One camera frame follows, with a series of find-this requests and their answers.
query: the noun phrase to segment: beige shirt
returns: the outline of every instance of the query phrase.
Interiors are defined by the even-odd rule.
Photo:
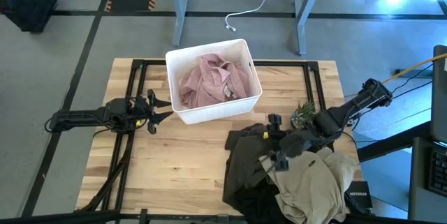
[[[273,162],[260,157],[264,170]],[[285,217],[294,223],[321,224],[346,217],[344,192],[351,184],[358,163],[325,147],[316,154],[304,151],[288,158],[289,170],[269,172],[280,194],[276,199]]]

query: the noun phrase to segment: clothing pile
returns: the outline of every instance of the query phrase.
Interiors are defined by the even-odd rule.
[[[289,169],[276,171],[271,169],[272,142],[263,137],[266,130],[255,124],[229,132],[223,201],[250,224],[344,221],[344,193],[358,163],[324,147],[287,158]]]
[[[215,105],[246,98],[249,76],[240,63],[223,60],[217,54],[199,57],[199,64],[180,81],[182,104],[188,108]]]

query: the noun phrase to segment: gray floor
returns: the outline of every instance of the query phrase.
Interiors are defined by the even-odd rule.
[[[100,0],[59,0],[60,10],[96,10]],[[292,0],[268,0],[263,12],[293,12]],[[194,11],[246,10],[259,0],[191,0]],[[157,10],[173,10],[171,0],[157,0]],[[442,14],[437,0],[318,0],[314,13]],[[71,75],[84,46],[92,17],[52,17],[45,32],[30,35],[20,32],[0,16],[2,49],[0,65],[0,218],[16,216],[31,178],[48,140],[42,125],[61,105]],[[292,19],[231,18],[237,27],[225,29],[222,18],[188,17],[182,47],[213,43],[232,38],[247,40],[256,59],[296,59]],[[164,57],[170,45],[172,17],[103,17],[89,54],[73,109],[101,105],[112,60],[115,57]],[[395,68],[406,68],[432,56],[436,44],[447,45],[447,21],[365,21],[309,20],[306,59],[337,61],[345,94],[359,90],[368,77],[384,80]],[[389,83],[393,88],[403,83]],[[414,80],[402,91],[426,82]],[[427,121],[422,113],[398,124],[399,119],[430,107],[430,87],[403,96],[386,109],[365,115],[356,129],[366,137],[379,140]],[[74,129],[62,135],[47,176],[36,214],[71,211],[76,202],[91,135],[94,129]],[[404,153],[395,163],[405,165]],[[389,204],[404,207],[409,176],[383,173],[378,163],[364,163],[362,168],[374,197],[379,215],[405,218],[405,212]],[[396,195],[383,190],[385,178],[396,188]]]

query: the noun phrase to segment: white plastic bin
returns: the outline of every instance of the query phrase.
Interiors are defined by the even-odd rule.
[[[189,109],[182,105],[179,94],[180,80],[198,65],[198,57],[216,53],[228,61],[240,61],[249,74],[249,96],[238,100]],[[166,53],[166,68],[173,110],[186,124],[195,124],[250,112],[263,90],[254,68],[247,42],[243,39],[201,45]]]

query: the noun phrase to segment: pink towel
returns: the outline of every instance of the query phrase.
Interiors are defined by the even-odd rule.
[[[182,104],[189,108],[246,98],[248,93],[249,77],[240,63],[217,54],[199,57],[198,66],[180,80]]]

